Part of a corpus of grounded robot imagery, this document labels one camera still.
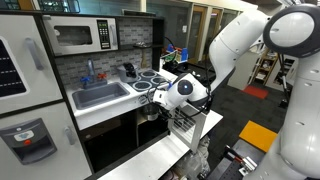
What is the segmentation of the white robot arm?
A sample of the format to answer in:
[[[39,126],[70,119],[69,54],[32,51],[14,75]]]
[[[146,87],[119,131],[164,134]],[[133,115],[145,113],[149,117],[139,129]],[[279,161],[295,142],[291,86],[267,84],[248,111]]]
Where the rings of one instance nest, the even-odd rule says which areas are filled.
[[[166,90],[157,90],[153,102],[167,110],[184,103],[204,104],[235,69],[250,48],[263,44],[280,60],[297,61],[294,78],[281,63],[269,75],[268,87],[289,94],[283,125],[261,163],[245,180],[306,180],[320,178],[320,7],[310,3],[287,6],[268,16],[246,11],[212,40],[208,55],[216,77],[209,86],[183,73]]]

